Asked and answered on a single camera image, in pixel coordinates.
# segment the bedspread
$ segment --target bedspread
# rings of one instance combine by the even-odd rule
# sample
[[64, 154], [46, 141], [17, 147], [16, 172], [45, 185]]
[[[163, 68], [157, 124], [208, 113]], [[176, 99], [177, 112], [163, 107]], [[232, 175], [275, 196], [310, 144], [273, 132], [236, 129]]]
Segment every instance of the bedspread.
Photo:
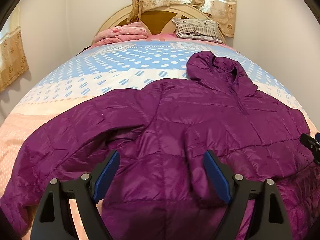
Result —
[[[31, 89], [7, 117], [0, 127], [0, 196], [23, 141], [39, 126], [71, 107], [113, 89], [141, 89], [163, 78], [187, 79], [186, 62], [193, 53], [202, 50], [238, 61], [259, 90], [301, 110], [311, 134], [317, 132], [284, 85], [226, 45], [178, 39], [172, 35], [109, 44], [86, 50], [55, 69]], [[80, 239], [86, 239], [76, 203], [71, 201], [71, 207]]]

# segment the jacket sleeve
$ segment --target jacket sleeve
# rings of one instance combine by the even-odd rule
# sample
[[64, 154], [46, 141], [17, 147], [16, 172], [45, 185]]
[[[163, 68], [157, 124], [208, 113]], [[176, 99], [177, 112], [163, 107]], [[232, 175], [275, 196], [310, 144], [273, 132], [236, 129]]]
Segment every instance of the jacket sleeve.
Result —
[[50, 179], [74, 179], [106, 158], [108, 142], [132, 141], [148, 126], [161, 81], [142, 90], [118, 89], [85, 101], [39, 127], [23, 143], [0, 206], [19, 235], [29, 226], [27, 206], [37, 205]]

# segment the jacket zipper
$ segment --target jacket zipper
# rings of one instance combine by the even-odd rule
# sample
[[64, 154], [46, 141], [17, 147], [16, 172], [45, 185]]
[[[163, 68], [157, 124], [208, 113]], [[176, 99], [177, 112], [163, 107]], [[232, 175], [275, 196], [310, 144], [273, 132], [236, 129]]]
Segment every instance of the jacket zipper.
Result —
[[239, 109], [241, 110], [242, 114], [248, 115], [249, 113], [247, 112], [247, 110], [244, 108], [244, 106], [243, 106], [242, 103], [240, 102], [237, 93], [233, 90], [233, 87], [232, 87], [232, 86], [231, 86], [230, 88], [231, 88], [232, 95], [233, 95], [233, 97], [235, 98], [235, 101], [236, 101]]

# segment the blue gripper pad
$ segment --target blue gripper pad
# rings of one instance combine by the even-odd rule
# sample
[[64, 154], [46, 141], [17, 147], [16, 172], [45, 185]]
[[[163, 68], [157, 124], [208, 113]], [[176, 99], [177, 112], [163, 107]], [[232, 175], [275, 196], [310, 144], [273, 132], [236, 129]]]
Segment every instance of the blue gripper pad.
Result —
[[103, 199], [110, 187], [110, 184], [118, 170], [120, 165], [120, 154], [116, 151], [107, 166], [102, 171], [101, 175], [97, 179], [95, 184], [94, 195], [92, 200], [98, 203], [99, 200]]
[[318, 141], [318, 142], [320, 142], [320, 133], [316, 133], [316, 136], [315, 136], [315, 139]]
[[204, 153], [203, 163], [219, 198], [229, 204], [232, 200], [229, 183], [208, 151]]

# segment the purple puffer jacket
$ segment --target purple puffer jacket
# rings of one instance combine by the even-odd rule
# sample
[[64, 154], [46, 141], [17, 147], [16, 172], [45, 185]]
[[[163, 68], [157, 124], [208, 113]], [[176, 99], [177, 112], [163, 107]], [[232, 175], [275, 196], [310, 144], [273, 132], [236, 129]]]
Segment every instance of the purple puffer jacket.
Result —
[[[25, 207], [39, 203], [50, 179], [77, 178], [117, 149], [121, 164], [102, 212], [114, 239], [210, 239], [226, 208], [203, 167], [212, 149], [247, 179], [273, 178], [302, 239], [320, 207], [320, 168], [299, 141], [309, 133], [302, 113], [258, 91], [229, 58], [202, 51], [187, 72], [191, 80], [108, 92], [30, 135], [1, 198], [14, 228], [25, 232]], [[238, 240], [252, 208], [250, 201]]]

